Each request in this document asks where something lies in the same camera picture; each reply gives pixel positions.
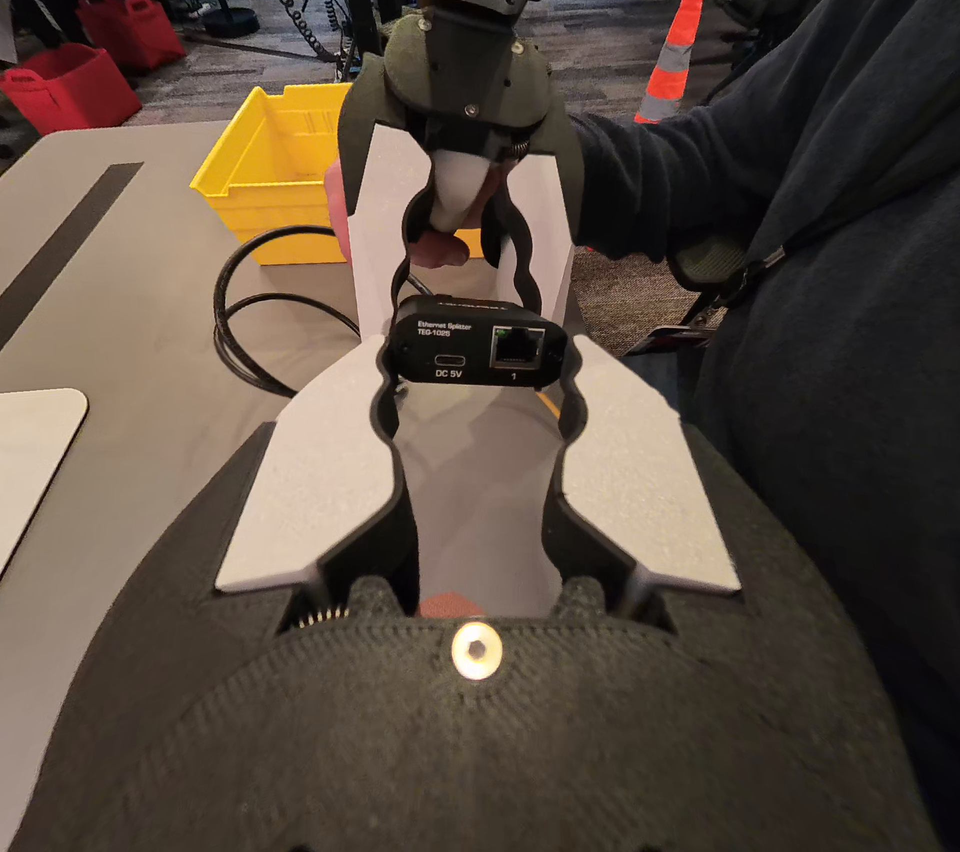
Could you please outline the black round stand base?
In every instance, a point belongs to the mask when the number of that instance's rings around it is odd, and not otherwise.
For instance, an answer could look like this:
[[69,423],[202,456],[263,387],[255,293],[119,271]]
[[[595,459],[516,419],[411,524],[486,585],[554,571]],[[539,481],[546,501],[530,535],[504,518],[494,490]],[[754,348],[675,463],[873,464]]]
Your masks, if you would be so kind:
[[260,29],[257,13],[245,7],[214,8],[199,15],[205,33],[217,41],[232,41],[256,34]]

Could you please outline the dark office chair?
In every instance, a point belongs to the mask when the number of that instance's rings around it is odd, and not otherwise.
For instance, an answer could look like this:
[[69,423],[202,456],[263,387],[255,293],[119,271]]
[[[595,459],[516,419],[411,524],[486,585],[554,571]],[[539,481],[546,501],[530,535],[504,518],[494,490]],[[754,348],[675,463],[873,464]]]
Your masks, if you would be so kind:
[[678,285],[689,292],[720,293],[743,273],[747,251],[741,241],[709,235],[668,252],[666,261]]

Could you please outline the person's right forearm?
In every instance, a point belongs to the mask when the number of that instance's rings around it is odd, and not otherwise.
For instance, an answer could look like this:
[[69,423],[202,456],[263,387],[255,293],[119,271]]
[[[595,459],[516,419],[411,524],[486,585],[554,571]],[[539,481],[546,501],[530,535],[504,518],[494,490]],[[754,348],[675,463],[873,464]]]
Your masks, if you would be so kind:
[[584,180],[574,242],[609,259],[666,255],[680,232],[762,217],[813,179],[838,197],[866,167],[855,80],[904,15],[889,2],[826,0],[723,98],[659,124],[576,114]]

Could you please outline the person's right hand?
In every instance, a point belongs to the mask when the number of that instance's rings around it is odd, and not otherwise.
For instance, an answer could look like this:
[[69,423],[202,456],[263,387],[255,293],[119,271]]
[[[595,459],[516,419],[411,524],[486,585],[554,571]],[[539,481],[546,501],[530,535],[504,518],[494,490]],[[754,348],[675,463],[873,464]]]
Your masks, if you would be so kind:
[[[348,265],[353,265],[350,225],[344,191],[341,162],[336,159],[323,175],[327,196],[330,228],[333,230]],[[455,234],[427,230],[419,241],[408,247],[409,258],[415,266],[436,269],[444,266],[462,266],[470,258],[469,246]]]

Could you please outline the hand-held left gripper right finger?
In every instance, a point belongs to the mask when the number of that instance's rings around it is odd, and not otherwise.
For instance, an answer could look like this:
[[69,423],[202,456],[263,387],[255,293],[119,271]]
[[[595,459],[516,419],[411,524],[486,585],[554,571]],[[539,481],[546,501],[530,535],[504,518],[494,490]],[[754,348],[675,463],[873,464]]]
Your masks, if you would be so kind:
[[666,399],[583,334],[559,385],[561,445],[541,541],[561,580],[589,577],[632,616],[660,589],[731,596],[741,582]]

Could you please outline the black ethernet splitter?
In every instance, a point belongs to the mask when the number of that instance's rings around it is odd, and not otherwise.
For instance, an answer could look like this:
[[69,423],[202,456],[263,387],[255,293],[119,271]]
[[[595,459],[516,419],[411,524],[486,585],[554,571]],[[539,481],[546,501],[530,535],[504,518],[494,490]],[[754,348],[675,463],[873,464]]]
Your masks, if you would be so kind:
[[508,302],[414,295],[387,339],[390,369],[408,381],[542,390],[557,381],[563,327]]

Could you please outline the orange traffic cone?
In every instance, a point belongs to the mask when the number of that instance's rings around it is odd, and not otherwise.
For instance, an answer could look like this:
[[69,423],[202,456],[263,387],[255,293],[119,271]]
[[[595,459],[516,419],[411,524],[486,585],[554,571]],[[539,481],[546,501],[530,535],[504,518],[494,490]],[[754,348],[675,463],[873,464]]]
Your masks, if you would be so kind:
[[704,0],[680,0],[654,70],[634,116],[635,124],[656,124],[677,114],[689,77]]

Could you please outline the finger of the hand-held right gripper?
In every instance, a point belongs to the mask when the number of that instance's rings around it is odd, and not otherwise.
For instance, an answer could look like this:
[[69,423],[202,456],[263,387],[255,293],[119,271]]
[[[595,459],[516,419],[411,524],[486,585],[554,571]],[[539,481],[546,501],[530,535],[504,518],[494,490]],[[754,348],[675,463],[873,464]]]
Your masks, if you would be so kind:
[[386,336],[409,275],[405,220],[430,185],[431,161],[402,129],[374,126],[349,221],[357,320],[362,341]]
[[496,269],[496,297],[562,325],[573,251],[555,157],[522,159],[484,210],[484,257]]

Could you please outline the red plastic bin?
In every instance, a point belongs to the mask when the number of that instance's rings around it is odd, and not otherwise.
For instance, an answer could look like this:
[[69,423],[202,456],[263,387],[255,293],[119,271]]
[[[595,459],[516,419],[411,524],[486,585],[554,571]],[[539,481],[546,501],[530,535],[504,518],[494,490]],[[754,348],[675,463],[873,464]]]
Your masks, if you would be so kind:
[[117,66],[152,72],[186,56],[156,0],[78,0],[77,16],[90,42]]

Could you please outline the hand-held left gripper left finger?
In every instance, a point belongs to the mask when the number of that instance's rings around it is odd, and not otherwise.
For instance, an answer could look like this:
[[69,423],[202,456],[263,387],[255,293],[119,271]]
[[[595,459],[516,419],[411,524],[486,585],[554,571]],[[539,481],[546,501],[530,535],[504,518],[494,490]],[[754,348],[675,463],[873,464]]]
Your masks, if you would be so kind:
[[215,579],[224,594],[305,590],[324,608],[354,582],[386,579],[419,605],[419,541],[384,335],[321,372],[282,410]]

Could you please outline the red bags on floor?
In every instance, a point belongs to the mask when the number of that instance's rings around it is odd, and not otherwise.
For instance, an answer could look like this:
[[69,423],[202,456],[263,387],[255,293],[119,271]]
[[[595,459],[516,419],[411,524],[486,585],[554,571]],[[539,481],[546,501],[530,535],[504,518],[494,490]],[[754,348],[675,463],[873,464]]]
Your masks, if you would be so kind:
[[142,104],[111,55],[66,43],[2,74],[6,97],[42,136],[117,127]]

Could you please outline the yellow plastic bin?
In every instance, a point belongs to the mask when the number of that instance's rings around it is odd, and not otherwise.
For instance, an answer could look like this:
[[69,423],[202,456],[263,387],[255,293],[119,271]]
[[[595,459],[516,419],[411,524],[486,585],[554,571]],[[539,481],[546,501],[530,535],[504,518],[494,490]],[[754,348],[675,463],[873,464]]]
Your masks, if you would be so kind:
[[254,88],[194,177],[234,237],[330,227],[328,170],[339,158],[338,124],[350,83]]

